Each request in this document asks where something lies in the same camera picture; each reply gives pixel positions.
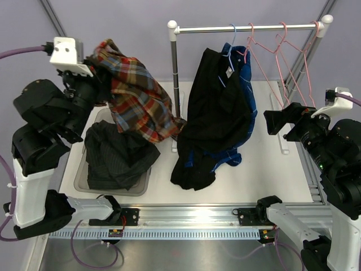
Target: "wire hanger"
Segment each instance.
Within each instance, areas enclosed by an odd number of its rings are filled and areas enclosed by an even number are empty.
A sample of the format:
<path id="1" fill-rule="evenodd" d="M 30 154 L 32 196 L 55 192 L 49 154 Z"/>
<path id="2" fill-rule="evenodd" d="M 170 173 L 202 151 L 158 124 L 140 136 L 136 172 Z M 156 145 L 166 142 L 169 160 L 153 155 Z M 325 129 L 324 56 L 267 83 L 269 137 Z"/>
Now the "wire hanger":
<path id="1" fill-rule="evenodd" d="M 236 26 L 235 26 L 234 24 L 230 24 L 230 25 L 233 26 L 233 28 L 234 28 L 234 30 L 235 30 L 235 33 L 234 33 L 234 36 L 233 36 L 232 44 L 231 44 L 231 46 L 230 46 L 230 48 L 229 48 L 229 50 L 228 50 L 228 53 L 227 53 L 226 55 L 223 55 L 223 56 L 225 56 L 225 57 L 228 58 L 228 61 L 230 62 L 230 67 L 231 67 L 231 69 L 232 69 L 232 72 L 234 72 L 235 69 L 234 69 L 234 66 L 233 66 L 232 61 L 231 61 L 231 51 L 232 51 L 232 47 L 233 47 L 233 45 L 234 45 L 234 43 L 235 43 L 235 40 L 236 40 L 237 29 L 236 29 Z M 226 87 L 226 85 L 225 85 L 224 82 L 222 81 L 221 77 L 218 76 L 218 78 L 219 78 L 220 82 L 222 83 L 222 85 L 223 85 L 224 87 Z"/>

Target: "white cable connector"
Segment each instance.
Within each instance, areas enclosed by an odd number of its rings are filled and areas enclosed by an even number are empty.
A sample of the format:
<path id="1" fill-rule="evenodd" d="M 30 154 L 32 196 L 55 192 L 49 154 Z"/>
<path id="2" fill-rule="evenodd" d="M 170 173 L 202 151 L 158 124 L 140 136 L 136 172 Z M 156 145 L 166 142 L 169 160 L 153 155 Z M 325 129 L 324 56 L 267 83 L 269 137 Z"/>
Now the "white cable connector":
<path id="1" fill-rule="evenodd" d="M 9 187 L 9 188 L 17 188 L 17 185 L 13 186 L 11 183 L 8 183 L 7 187 Z"/>

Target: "red plaid shirt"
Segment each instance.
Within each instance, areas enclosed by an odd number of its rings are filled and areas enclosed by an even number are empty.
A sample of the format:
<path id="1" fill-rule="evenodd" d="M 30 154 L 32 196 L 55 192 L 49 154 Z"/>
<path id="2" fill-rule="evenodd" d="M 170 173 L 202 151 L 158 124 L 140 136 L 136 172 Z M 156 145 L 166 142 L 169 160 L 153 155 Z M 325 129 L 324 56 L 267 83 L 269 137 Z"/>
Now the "red plaid shirt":
<path id="1" fill-rule="evenodd" d="M 89 60 L 113 75 L 108 103 L 120 133 L 136 131 L 154 143 L 177 136 L 184 120 L 173 117 L 168 94 L 137 58 L 126 57 L 105 40 Z"/>

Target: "metal hanging rail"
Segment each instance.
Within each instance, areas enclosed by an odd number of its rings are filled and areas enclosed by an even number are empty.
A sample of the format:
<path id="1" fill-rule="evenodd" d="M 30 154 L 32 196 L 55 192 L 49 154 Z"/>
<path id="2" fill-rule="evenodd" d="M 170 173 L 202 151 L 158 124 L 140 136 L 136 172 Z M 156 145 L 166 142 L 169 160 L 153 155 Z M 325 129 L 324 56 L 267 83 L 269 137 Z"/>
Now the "metal hanging rail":
<path id="1" fill-rule="evenodd" d="M 317 39 L 315 40 L 316 47 L 319 44 L 321 38 L 324 37 L 326 31 L 333 21 L 331 15 L 325 15 L 322 17 L 321 21 L 318 22 L 319 33 Z M 253 27 L 254 31 L 277 31 L 283 30 L 283 25 L 255 25 Z M 291 24 L 287 25 L 287 30 L 314 30 L 316 29 L 315 24 Z M 175 101 L 175 114 L 179 117 L 181 114 L 180 104 L 179 104 L 179 77 L 178 77 L 178 59 L 177 59 L 177 35 L 182 33 L 219 33 L 219 32 L 233 32 L 234 27 L 190 27 L 190 28 L 180 28 L 176 21 L 168 22 L 169 30 L 169 40 L 171 45 L 171 59 L 173 64 L 173 89 L 174 89 L 174 101 Z M 246 25 L 243 27 L 236 27 L 237 32 L 251 32 L 252 27 Z"/>

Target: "black jacket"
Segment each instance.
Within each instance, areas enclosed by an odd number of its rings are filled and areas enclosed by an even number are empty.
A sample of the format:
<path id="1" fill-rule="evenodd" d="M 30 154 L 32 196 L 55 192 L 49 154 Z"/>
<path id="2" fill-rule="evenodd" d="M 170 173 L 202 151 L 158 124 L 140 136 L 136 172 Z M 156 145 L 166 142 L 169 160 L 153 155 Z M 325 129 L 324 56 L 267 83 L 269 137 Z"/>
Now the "black jacket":
<path id="1" fill-rule="evenodd" d="M 87 130 L 84 145 L 90 189 L 130 189 L 160 155 L 140 134 L 104 120 Z"/>
<path id="2" fill-rule="evenodd" d="M 206 152 L 220 152 L 247 136 L 250 109 L 239 82 L 239 70 L 227 74 L 228 57 L 211 49 L 203 53 L 188 101 L 188 120 L 178 136 L 179 159 L 171 181 L 184 189 L 199 190 L 215 180 L 217 163 Z M 187 166 L 193 156 L 193 165 Z"/>

